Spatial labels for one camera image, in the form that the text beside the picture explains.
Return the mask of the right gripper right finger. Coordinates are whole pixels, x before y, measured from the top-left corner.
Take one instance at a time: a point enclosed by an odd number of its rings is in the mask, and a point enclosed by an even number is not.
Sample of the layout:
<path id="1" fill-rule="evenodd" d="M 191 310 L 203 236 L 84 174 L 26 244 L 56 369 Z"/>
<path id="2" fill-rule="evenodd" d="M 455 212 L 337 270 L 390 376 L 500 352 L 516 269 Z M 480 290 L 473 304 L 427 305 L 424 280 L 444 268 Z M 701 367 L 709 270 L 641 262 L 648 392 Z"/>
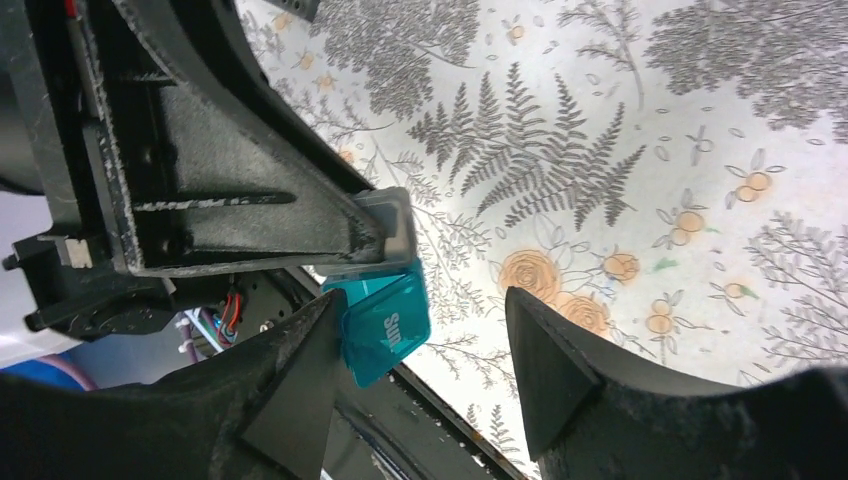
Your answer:
<path id="1" fill-rule="evenodd" d="M 527 450 L 546 479 L 843 479 L 847 371 L 749 387 L 664 367 L 508 289 Z"/>

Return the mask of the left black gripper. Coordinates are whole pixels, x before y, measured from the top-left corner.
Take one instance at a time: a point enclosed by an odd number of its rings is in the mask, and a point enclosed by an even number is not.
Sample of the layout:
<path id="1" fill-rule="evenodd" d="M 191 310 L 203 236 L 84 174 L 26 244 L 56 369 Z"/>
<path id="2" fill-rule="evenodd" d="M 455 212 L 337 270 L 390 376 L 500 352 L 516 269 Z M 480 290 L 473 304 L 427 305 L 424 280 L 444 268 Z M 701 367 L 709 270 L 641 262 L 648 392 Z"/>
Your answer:
<path id="1" fill-rule="evenodd" d="M 270 86 L 231 1 L 5 1 L 1 186 L 51 227 L 5 261 L 34 332 L 92 341 L 244 307 L 247 272 L 369 264 L 368 182 Z"/>

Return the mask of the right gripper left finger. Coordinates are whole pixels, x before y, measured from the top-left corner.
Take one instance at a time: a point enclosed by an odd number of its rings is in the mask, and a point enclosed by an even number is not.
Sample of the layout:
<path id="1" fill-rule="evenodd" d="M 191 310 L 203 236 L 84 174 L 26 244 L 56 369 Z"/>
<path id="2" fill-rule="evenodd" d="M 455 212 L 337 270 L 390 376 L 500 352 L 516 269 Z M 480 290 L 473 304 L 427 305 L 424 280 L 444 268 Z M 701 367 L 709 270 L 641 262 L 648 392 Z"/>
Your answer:
<path id="1" fill-rule="evenodd" d="M 287 323 L 151 384 L 1 378 L 5 479 L 317 479 L 338 378 L 332 290 Z"/>

